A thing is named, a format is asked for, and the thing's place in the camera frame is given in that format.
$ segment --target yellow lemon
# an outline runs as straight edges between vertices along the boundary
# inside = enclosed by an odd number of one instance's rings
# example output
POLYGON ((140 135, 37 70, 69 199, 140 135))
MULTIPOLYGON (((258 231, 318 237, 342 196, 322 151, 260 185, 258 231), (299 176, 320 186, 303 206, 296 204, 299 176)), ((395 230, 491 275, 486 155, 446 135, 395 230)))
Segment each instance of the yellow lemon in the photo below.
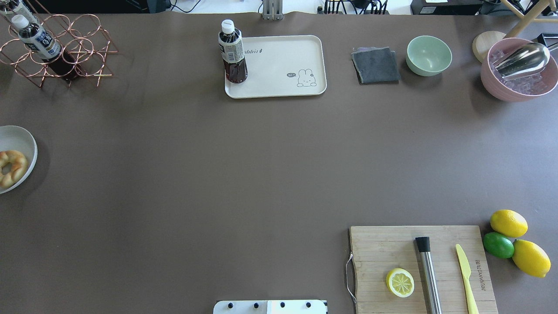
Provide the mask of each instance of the yellow lemon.
POLYGON ((496 232, 507 237, 520 237, 527 232, 527 221, 519 213, 499 210, 490 217, 490 225, 496 232))
POLYGON ((410 296, 415 290, 413 276, 402 268, 390 270, 389 273, 387 273, 386 284, 393 294, 401 298, 410 296))
POLYGON ((515 251, 513 262, 525 273, 544 278, 550 270, 550 259, 546 252, 533 242, 516 240, 513 242, 515 251))

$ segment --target green bowl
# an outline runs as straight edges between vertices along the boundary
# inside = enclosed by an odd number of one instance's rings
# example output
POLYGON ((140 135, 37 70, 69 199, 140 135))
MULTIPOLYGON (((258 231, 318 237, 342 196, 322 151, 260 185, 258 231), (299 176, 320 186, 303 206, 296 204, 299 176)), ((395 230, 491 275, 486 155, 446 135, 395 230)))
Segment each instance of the green bowl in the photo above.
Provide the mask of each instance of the green bowl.
POLYGON ((407 65, 423 77, 431 77, 451 64, 451 50, 442 40, 433 36, 419 36, 407 46, 407 65))

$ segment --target green lime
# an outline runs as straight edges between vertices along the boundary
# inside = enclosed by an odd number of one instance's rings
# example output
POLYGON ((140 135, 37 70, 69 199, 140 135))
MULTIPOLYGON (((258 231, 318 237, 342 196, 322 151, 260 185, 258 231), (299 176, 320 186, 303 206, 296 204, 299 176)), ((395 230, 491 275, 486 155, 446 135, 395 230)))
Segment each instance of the green lime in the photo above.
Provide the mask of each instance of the green lime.
POLYGON ((510 258, 515 251, 513 243, 498 232, 485 234, 483 245, 487 252, 498 258, 510 258))

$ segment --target metal ice scoop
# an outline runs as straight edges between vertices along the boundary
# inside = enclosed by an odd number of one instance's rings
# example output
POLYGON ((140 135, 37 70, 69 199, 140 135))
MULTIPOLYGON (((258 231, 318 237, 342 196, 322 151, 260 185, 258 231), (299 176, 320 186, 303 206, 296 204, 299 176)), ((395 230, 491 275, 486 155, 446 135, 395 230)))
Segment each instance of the metal ice scoop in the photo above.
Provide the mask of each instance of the metal ice scoop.
POLYGON ((512 80, 537 74, 544 70, 550 60, 549 49, 538 42, 530 42, 495 65, 504 80, 512 80))

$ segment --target table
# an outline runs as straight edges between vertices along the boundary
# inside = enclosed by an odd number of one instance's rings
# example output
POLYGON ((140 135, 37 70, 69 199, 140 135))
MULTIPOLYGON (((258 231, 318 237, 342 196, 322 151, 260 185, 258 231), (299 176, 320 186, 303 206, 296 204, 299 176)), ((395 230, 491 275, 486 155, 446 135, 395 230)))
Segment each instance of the table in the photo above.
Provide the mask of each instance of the table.
MULTIPOLYGON (((479 225, 510 208, 558 258, 557 91, 503 103, 470 47, 514 18, 101 16, 121 53, 99 88, 0 71, 0 125, 37 140, 29 178, 0 196, 0 312, 211 313, 223 299, 327 299, 344 284, 351 225, 479 225), (231 99, 221 20, 245 36, 313 34, 328 88, 231 99), (448 43, 435 77, 405 65, 418 35, 448 43), (398 83, 360 85, 353 47, 397 52, 398 83)), ((548 25, 521 36, 535 38, 548 25)), ((0 34, 2 42, 7 35, 0 34)), ((551 313, 558 273, 529 277, 488 255, 501 313, 551 313)))

